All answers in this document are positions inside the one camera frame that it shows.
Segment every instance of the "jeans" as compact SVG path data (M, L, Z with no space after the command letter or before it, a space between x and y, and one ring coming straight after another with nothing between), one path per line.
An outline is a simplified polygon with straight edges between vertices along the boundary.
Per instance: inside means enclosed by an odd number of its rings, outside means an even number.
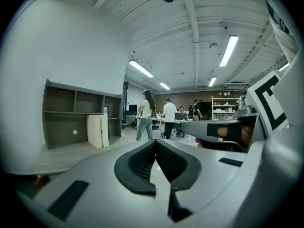
M177 135L180 135L180 134L181 134L181 123L177 123L177 124L176 124L176 134L177 134Z
M142 138L142 134L144 129L147 129L148 139L153 139L152 135L152 119L150 117L148 118L141 118L141 121L139 122L139 125L137 126L137 137L136 140L140 141Z
M171 138L171 133L172 133L173 127L174 127L174 123L165 122L165 136L167 139Z

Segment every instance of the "wooden wall panel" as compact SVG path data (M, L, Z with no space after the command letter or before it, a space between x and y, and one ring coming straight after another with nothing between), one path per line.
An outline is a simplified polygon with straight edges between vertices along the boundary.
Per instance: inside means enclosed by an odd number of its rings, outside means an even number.
M230 95L230 98L239 98L240 95L243 94L244 91L233 91ZM220 91L201 91L201 92L188 92L188 93L172 93L172 94L161 94L154 95L154 100L156 104L156 111L162 112L163 106L166 104L166 99L170 99L173 104L179 108L180 105L184 107L187 111L189 105L193 102L193 100L203 100L210 101L211 97L221 98L224 97L224 92L221 92L222 95L219 95Z

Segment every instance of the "white wall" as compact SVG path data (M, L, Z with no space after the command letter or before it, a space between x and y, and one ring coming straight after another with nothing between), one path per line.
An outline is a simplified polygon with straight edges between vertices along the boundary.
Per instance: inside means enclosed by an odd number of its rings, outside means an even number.
M127 95L127 111L129 110L129 105L137 105L143 101L143 89L136 87L134 85L129 84L128 86L128 95ZM126 125L131 124L134 119L126 117Z
M122 94L132 36L87 0L35 0L21 11L0 52L1 157L15 174L31 172L45 144L46 79Z

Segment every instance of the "person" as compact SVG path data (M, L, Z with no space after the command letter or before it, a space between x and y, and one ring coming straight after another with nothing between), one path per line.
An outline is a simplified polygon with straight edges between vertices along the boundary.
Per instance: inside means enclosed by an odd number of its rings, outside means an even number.
M203 115L200 113L199 100L195 99L189 107L189 113L193 113L193 120L198 121L203 119Z
M142 94L144 97L144 101L141 102L138 107L138 112L142 111L141 120L139 122L139 125L137 126L136 140L138 141L140 141L140 139L142 138L144 129L147 130L148 139L153 139L151 113L152 111L155 112L155 102L149 90L144 90Z
M184 110L184 107L182 105L179 107L177 113L187 114L187 112ZM176 137L180 136L180 134L181 134L181 123L178 123L176 124Z
M163 114L165 115L165 136L166 139L170 139L177 110L175 104L171 103L170 99L167 99L166 103L167 104L163 106Z

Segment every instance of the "man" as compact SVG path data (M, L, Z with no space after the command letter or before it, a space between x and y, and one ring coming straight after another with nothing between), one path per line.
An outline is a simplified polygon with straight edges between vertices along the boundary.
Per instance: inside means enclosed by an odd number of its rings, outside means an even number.
M199 118L203 119L203 115L200 113L199 101L195 99L189 107L189 113L193 112L193 120L198 121Z
M184 110L183 106L180 106L179 111L177 111L177 113L187 114L187 112ZM176 124L176 137L180 136L180 134L181 134L181 123L177 123Z
M167 104L163 106L163 114L165 115L165 136L166 139L170 139L177 110L175 104L171 103L170 99L167 99L166 103Z

